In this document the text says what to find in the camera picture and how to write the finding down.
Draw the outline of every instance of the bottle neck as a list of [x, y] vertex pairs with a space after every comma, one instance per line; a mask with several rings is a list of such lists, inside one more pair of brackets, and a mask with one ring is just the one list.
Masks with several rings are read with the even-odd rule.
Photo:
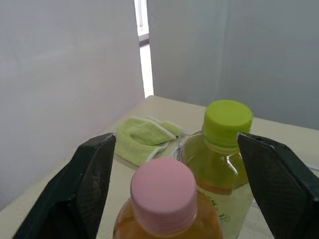
[[239, 151], [239, 146], [230, 146], [230, 147], [222, 146], [221, 144], [218, 144], [216, 142], [209, 140], [205, 135], [204, 135], [204, 143], [206, 144], [207, 147], [217, 152], [232, 153], [232, 152]]
[[179, 234], [182, 234], [182, 233], [184, 233], [186, 230], [188, 230], [188, 228], [191, 227], [191, 225], [194, 223], [194, 221], [195, 221], [195, 219], [196, 219], [196, 216], [197, 216], [197, 214], [195, 214], [194, 219], [193, 219], [192, 223], [191, 223], [189, 226], [187, 226], [187, 227], [185, 227], [185, 228], [183, 228], [183, 229], [181, 229], [181, 230], [178, 230], [177, 232], [170, 233], [170, 234], [155, 234], [155, 233], [150, 232], [149, 230], [147, 230], [147, 229], [141, 224], [141, 222], [139, 222], [138, 220], [137, 220], [137, 222], [140, 224], [140, 226], [143, 228], [143, 230], [144, 230], [145, 232], [147, 232], [149, 235], [151, 235], [151, 236], [153, 236], [153, 237], [155, 237], [155, 238], [158, 238], [158, 239], [168, 239], [168, 238], [176, 237], [176, 236], [178, 236]]

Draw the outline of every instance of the beige table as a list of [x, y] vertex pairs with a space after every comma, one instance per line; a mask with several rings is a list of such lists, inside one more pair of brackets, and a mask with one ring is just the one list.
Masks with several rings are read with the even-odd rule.
[[[129, 113], [108, 127], [103, 133], [112, 132], [128, 116], [153, 116], [161, 120], [175, 122], [189, 132], [201, 129], [205, 108], [159, 97], [148, 97]], [[319, 131], [264, 119], [254, 119], [252, 133], [272, 138], [287, 144], [305, 163], [319, 166]], [[11, 238], [17, 227], [31, 209], [47, 182], [63, 167], [29, 188], [0, 212], [0, 238]], [[114, 157], [109, 194], [102, 216], [97, 238], [112, 238], [113, 223], [121, 206], [130, 196], [130, 181], [135, 168], [119, 157]], [[267, 225], [259, 211], [252, 208], [248, 214], [242, 239], [267, 239]]]

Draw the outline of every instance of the white partition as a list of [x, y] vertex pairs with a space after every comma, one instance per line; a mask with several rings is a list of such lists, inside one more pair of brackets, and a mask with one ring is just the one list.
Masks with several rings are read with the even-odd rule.
[[0, 4], [1, 208], [144, 92], [133, 1]]
[[319, 1], [148, 4], [156, 95], [234, 99], [257, 117], [319, 129]]

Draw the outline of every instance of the yellow liquid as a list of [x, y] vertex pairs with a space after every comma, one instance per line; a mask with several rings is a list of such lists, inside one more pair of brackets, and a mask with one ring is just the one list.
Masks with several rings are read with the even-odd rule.
[[146, 231], [134, 216], [132, 201], [122, 207], [115, 222], [113, 239], [223, 239], [216, 210], [206, 196], [197, 194], [197, 214], [188, 228], [170, 235]]
[[224, 239], [236, 239], [253, 200], [239, 148], [213, 145], [198, 132], [185, 143], [182, 162], [217, 209]]

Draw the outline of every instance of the green cloth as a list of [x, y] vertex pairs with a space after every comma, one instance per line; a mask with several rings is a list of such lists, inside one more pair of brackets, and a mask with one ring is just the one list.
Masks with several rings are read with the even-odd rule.
[[116, 130], [115, 153], [141, 166], [164, 150], [182, 132], [178, 125], [153, 117], [130, 117]]

